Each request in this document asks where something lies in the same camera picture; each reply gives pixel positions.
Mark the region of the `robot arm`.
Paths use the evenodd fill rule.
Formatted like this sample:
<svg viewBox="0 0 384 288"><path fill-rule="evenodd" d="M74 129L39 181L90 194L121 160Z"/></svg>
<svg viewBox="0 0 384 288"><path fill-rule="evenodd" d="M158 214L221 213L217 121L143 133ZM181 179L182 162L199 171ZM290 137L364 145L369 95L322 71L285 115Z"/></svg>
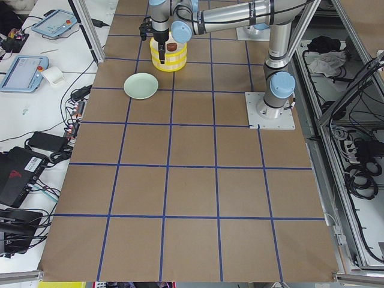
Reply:
<svg viewBox="0 0 384 288"><path fill-rule="evenodd" d="M256 110L263 118L276 119L293 92L284 95L272 87L272 83L289 61L291 22L304 4L304 1L250 1L200 10L198 1L150 1L149 15L139 28L140 36L146 40L148 33L153 35L158 43L160 62L164 63L166 43L170 37L179 44L185 44L194 35L262 23L270 26L269 49L264 64L266 92Z"/></svg>
<svg viewBox="0 0 384 288"><path fill-rule="evenodd" d="M264 23L246 26L244 31L249 35L261 35L270 31L270 26Z"/></svg>

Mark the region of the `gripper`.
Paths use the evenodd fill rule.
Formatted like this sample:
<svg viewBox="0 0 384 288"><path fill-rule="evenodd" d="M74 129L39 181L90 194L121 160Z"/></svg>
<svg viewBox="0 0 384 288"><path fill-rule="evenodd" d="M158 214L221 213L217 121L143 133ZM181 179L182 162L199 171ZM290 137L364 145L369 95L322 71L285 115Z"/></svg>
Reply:
<svg viewBox="0 0 384 288"><path fill-rule="evenodd" d="M169 30L165 31L153 31L154 40L158 43L158 54L160 64L165 63L166 45L165 43L169 40Z"/></svg>

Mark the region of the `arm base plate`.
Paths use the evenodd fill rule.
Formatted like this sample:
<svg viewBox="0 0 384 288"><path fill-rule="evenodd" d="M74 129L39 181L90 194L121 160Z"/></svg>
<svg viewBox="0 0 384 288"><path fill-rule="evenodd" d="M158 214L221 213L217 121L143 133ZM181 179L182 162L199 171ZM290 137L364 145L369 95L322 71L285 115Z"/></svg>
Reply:
<svg viewBox="0 0 384 288"><path fill-rule="evenodd" d="M245 93L249 128L254 130L295 130L289 99L285 100L283 107L271 108L264 102L264 95L264 92Z"/></svg>
<svg viewBox="0 0 384 288"><path fill-rule="evenodd" d="M255 26L244 26L236 29L237 40L241 41L269 41L271 27L256 28Z"/></svg>

